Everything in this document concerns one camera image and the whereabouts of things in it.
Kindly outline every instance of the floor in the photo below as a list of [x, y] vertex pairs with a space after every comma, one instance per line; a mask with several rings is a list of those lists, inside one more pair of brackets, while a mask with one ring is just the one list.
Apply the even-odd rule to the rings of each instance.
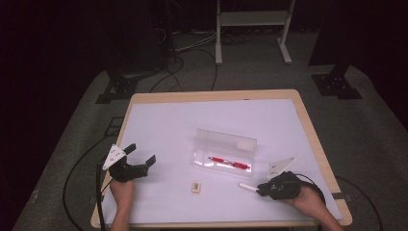
[[[225, 42], [223, 64], [219, 66], [208, 53], [214, 55], [214, 44], [205, 44], [199, 47], [204, 51], [178, 55], [183, 66], [180, 60], [176, 64], [170, 60], [169, 71], [181, 67], [175, 73], [177, 79], [163, 70], [141, 79], [136, 92], [299, 91], [333, 172], [346, 179], [338, 178], [353, 215], [352, 224], [345, 230], [379, 229], [370, 201], [385, 230], [404, 230], [408, 226], [407, 131], [375, 91], [370, 78], [354, 67], [345, 78], [363, 99], [340, 100], [319, 94], [311, 76], [328, 73], [332, 66], [308, 66], [317, 35], [289, 33], [290, 65], [284, 64], [276, 44], [278, 34], [274, 33], [234, 38], [246, 41], [240, 44]], [[177, 35], [175, 39], [177, 47], [185, 47], [204, 38]], [[95, 207], [96, 164], [115, 142], [115, 135], [106, 134], [120, 126], [129, 103], [122, 99], [95, 104], [108, 83], [105, 71], [95, 76], [13, 230], [95, 230], [90, 226], [90, 217]]]

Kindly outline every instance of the plastic box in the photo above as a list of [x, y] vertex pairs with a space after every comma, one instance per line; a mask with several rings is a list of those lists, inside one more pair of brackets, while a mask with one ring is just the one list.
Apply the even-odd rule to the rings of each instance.
[[250, 177], [257, 140], [197, 129], [192, 163], [198, 167]]

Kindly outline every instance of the pen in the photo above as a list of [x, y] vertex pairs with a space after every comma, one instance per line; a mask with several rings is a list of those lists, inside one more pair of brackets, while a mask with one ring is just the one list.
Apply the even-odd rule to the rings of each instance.
[[248, 166], [246, 164], [241, 164], [241, 163], [238, 163], [238, 162], [230, 162], [230, 161], [218, 158], [218, 157], [209, 157], [208, 159], [210, 159], [210, 160], [212, 160], [214, 162], [223, 163], [223, 164], [230, 165], [232, 167], [238, 167], [238, 168], [241, 168], [241, 169], [249, 169], [250, 168], [250, 166]]

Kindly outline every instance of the white metal frame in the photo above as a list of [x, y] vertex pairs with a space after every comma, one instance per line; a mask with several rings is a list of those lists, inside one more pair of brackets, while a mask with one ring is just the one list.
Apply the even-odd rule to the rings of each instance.
[[222, 26], [265, 26], [284, 25], [282, 37], [278, 38], [279, 49], [285, 64], [291, 64], [292, 59], [286, 48], [286, 38], [291, 24], [295, 0], [291, 0], [287, 11], [273, 12], [228, 12], [223, 13], [220, 8], [220, 0], [217, 0], [217, 42], [216, 63], [222, 64], [221, 52], [221, 27]]

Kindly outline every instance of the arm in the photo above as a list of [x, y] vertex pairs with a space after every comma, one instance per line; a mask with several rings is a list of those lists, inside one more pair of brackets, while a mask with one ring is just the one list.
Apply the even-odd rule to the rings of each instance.
[[293, 205], [300, 213], [317, 220], [324, 230], [344, 231], [339, 222], [321, 201], [318, 193], [310, 187], [301, 186], [298, 197], [283, 201]]
[[129, 230], [129, 216], [135, 197], [135, 183], [133, 180], [118, 182], [114, 179], [111, 182], [111, 191], [117, 205], [111, 231]]

